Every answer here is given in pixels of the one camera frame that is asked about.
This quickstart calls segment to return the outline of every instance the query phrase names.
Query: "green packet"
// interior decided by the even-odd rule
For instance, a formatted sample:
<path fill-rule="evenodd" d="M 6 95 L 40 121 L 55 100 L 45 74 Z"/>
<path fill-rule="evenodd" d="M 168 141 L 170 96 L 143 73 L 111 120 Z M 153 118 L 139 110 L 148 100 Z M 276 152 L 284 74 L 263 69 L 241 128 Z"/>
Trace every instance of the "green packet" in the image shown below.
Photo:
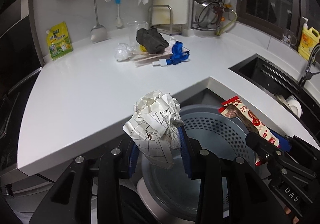
<path fill-rule="evenodd" d="M 73 51 L 72 45 L 70 43 L 68 28 L 65 22 L 53 26 L 50 30 L 46 32 L 47 45 L 49 47 L 50 55 L 52 60 Z"/>

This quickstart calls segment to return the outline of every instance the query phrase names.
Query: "gray plastic basket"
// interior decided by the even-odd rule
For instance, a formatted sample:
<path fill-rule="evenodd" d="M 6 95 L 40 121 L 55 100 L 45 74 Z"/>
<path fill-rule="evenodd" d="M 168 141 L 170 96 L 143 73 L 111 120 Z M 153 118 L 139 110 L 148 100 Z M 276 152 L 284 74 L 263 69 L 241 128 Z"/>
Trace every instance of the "gray plastic basket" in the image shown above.
<path fill-rule="evenodd" d="M 180 116 L 188 137 L 199 140 L 201 146 L 218 157 L 233 160 L 243 157 L 253 168 L 254 152 L 246 146 L 246 127 L 238 118 L 222 116 L 218 107 L 210 105 L 185 106 Z M 170 214 L 195 221 L 199 199 L 200 181 L 190 180 L 184 172 L 179 151 L 173 150 L 175 165 L 171 170 L 154 166 L 143 157 L 142 173 L 153 199 Z M 229 209 L 226 178 L 222 178 L 223 210 Z"/>

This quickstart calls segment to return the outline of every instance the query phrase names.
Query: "clear plastic cup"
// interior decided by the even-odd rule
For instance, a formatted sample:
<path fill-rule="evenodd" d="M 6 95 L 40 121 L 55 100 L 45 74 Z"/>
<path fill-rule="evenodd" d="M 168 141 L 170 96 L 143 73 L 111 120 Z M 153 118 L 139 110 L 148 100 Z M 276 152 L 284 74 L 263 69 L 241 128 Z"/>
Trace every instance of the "clear plastic cup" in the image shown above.
<path fill-rule="evenodd" d="M 128 22 L 130 46 L 136 51 L 140 50 L 139 44 L 137 43 L 136 38 L 137 38 L 137 31 L 141 28 L 148 29 L 148 22 L 145 22 L 145 21 Z"/>

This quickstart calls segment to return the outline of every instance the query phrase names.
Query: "metal screw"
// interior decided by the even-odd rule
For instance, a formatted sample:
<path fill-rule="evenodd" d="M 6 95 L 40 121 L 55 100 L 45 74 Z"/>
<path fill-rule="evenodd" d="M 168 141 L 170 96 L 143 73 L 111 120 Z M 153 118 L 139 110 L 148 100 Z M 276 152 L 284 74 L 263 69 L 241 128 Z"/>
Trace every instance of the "metal screw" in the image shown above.
<path fill-rule="evenodd" d="M 207 149 L 201 149 L 200 155 L 209 155 L 209 151 Z"/>
<path fill-rule="evenodd" d="M 76 163 L 82 163 L 84 161 L 84 157 L 78 156 L 75 161 L 76 161 Z"/>
<path fill-rule="evenodd" d="M 113 148 L 111 150 L 111 154 L 113 154 L 113 155 L 119 155 L 120 152 L 121 152 L 121 150 L 119 148 Z"/>
<path fill-rule="evenodd" d="M 237 157 L 236 158 L 236 162 L 240 163 L 240 164 L 243 164 L 244 163 L 244 159 L 242 157 Z"/>

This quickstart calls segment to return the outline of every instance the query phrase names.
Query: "glass cup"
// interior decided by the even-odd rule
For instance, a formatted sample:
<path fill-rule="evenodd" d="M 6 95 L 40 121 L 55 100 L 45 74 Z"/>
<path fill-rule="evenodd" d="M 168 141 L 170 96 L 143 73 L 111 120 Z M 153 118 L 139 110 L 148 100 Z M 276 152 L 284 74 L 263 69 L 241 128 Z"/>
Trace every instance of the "glass cup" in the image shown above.
<path fill-rule="evenodd" d="M 128 29 L 129 29 L 129 43 L 130 46 L 134 50 L 140 50 L 139 44 L 137 43 L 137 31 L 141 28 L 148 29 L 148 22 L 145 21 L 132 21 L 128 22 Z"/>
<path fill-rule="evenodd" d="M 281 38 L 282 43 L 284 43 L 287 46 L 295 46 L 297 41 L 298 40 L 292 31 L 290 31 L 287 28 L 283 29 L 282 38 Z"/>

